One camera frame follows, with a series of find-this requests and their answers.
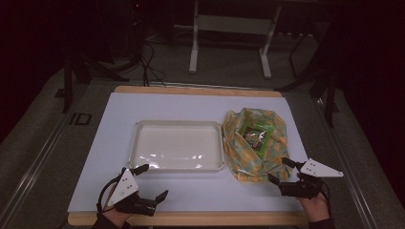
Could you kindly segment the green snack packet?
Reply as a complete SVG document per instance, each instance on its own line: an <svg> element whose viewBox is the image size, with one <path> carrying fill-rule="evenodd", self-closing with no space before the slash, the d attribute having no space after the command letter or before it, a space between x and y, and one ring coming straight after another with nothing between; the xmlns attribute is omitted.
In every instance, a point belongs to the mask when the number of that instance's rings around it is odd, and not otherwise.
<svg viewBox="0 0 405 229"><path fill-rule="evenodd" d="M254 153L259 158L263 158L268 140L273 131L273 125L264 122L246 122L240 131L240 135L247 142Z"/></svg>

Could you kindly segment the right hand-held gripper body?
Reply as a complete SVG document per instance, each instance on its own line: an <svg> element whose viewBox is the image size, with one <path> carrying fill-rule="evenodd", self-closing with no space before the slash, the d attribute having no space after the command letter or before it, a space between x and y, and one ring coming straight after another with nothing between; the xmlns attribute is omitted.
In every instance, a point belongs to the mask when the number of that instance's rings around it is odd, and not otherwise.
<svg viewBox="0 0 405 229"><path fill-rule="evenodd" d="M322 177L343 177L344 173L309 158L306 162L296 162L299 180L280 182L281 195L296 198L315 198L322 190Z"/></svg>

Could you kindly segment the person's right hand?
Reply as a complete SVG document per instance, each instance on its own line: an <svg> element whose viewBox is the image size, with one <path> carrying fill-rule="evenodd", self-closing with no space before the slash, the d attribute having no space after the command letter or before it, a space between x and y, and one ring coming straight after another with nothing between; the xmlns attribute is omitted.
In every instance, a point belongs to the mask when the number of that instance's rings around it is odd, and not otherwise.
<svg viewBox="0 0 405 229"><path fill-rule="evenodd" d="M329 205L326 198L319 193L315 198L299 198L309 222L316 222L330 218Z"/></svg>

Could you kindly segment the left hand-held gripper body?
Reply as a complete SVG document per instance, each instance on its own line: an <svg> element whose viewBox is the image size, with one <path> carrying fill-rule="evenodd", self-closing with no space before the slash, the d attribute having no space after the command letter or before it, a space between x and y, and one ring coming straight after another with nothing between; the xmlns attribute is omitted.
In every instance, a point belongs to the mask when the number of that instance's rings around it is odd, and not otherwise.
<svg viewBox="0 0 405 229"><path fill-rule="evenodd" d="M117 185L110 195L107 204L126 214L145 215L152 217L158 205L152 199L139 196L139 186L131 169L124 168L117 179Z"/></svg>

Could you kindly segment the white plastic tray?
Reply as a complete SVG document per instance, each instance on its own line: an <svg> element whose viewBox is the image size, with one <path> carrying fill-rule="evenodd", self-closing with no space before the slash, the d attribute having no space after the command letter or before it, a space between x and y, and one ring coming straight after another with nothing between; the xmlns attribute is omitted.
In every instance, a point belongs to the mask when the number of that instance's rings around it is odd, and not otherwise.
<svg viewBox="0 0 405 229"><path fill-rule="evenodd" d="M128 166L152 171L215 172L224 165L221 125L216 121L142 120L136 124Z"/></svg>

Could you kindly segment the black rectangular floor bracket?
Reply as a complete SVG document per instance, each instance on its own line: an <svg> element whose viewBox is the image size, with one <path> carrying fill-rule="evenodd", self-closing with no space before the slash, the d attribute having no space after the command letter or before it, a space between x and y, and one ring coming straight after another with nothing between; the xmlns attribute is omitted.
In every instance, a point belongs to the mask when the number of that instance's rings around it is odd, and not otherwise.
<svg viewBox="0 0 405 229"><path fill-rule="evenodd" d="M74 113L69 121L70 125L89 125L92 120L90 114Z"/></svg>

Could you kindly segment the white metal stand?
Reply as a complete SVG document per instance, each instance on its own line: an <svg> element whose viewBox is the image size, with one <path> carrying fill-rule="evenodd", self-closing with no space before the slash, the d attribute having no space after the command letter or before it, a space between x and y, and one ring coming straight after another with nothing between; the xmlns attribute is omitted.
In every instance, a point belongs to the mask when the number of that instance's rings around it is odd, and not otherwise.
<svg viewBox="0 0 405 229"><path fill-rule="evenodd" d="M272 73L267 59L271 40L274 36L281 6L275 8L271 19L256 19L229 17L220 15L200 14L199 0L194 0L193 15L193 43L189 61L189 72L195 73L198 67L199 57L199 31L222 31L234 33L260 34L266 37L266 43L259 49L259 57L264 78L271 78Z"/></svg>

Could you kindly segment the black metal stand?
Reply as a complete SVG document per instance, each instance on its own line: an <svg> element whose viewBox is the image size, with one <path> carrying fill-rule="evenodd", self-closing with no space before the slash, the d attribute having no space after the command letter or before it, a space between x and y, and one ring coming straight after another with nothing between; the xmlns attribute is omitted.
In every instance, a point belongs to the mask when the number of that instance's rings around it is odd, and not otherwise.
<svg viewBox="0 0 405 229"><path fill-rule="evenodd" d="M335 83L337 78L338 59L340 56L339 44L334 41L335 35L338 34L338 27L333 22L311 21L305 32L305 35L309 34L314 37L318 46L308 65L300 73L297 73L293 63L292 55L304 40L304 36L302 36L288 56L288 63L296 80L286 86L275 88L275 91L289 92L306 82L313 80L314 83L309 90L309 94L312 98L317 100L320 100L323 94L327 94L324 101L325 119L332 128Z"/></svg>
<svg viewBox="0 0 405 229"><path fill-rule="evenodd" d="M127 82L128 79L115 74L107 69L99 62L90 58L83 53L71 52L64 59L64 88L62 89L62 97L64 99L64 107L62 113L65 114L73 105L73 75L80 83L89 84L92 77L88 71L88 66L101 71L103 74L112 78L115 81Z"/></svg>

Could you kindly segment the yellow green patterned cloth bag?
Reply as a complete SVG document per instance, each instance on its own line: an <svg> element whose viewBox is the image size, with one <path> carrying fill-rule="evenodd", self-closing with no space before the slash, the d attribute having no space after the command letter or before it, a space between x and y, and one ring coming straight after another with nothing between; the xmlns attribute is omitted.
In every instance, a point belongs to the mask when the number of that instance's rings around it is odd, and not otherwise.
<svg viewBox="0 0 405 229"><path fill-rule="evenodd" d="M240 135L246 122L264 122L274 126L263 158L259 158ZM222 126L224 151L232 175L240 182L267 182L272 174L289 180L292 169L282 163L288 154L287 124L273 111L243 108L238 113L228 111Z"/></svg>

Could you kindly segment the white table board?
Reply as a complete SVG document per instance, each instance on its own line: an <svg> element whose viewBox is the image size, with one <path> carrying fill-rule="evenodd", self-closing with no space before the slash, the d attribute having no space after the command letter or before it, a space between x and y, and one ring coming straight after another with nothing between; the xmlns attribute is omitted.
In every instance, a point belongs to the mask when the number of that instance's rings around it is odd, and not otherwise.
<svg viewBox="0 0 405 229"><path fill-rule="evenodd" d="M283 98L120 94L110 95L93 145L76 185L68 211L96 209L98 195L116 177L130 155L135 124L143 119L224 121L230 110L259 108L275 112L287 123L288 152L295 161L305 161L303 147L287 101ZM163 191L166 200L157 207L163 212L273 212L295 211L296 198L283 197L269 183L241 183L228 168L218 172L154 172L137 177L140 195L154 198Z"/></svg>

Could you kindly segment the person's left hand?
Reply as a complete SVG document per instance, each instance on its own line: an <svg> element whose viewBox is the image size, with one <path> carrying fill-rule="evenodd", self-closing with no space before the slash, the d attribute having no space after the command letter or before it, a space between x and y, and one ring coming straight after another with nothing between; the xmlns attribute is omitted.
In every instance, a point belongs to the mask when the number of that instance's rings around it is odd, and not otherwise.
<svg viewBox="0 0 405 229"><path fill-rule="evenodd" d="M131 217L131 214L121 213L115 207L108 204L104 205L102 215L116 227L121 227Z"/></svg>

